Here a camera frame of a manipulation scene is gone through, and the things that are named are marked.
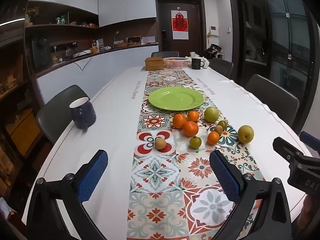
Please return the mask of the person's right hand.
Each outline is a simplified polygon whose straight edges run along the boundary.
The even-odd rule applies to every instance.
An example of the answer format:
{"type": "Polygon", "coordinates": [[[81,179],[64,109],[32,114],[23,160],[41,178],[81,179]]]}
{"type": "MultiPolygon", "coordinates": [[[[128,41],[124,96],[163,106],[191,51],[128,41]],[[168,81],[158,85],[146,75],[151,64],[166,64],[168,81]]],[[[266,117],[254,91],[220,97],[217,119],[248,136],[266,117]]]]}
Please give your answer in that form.
{"type": "Polygon", "coordinates": [[[315,196],[307,195],[303,202],[300,215],[298,217],[298,228],[304,230],[315,216],[319,208],[319,199],[315,196]]]}

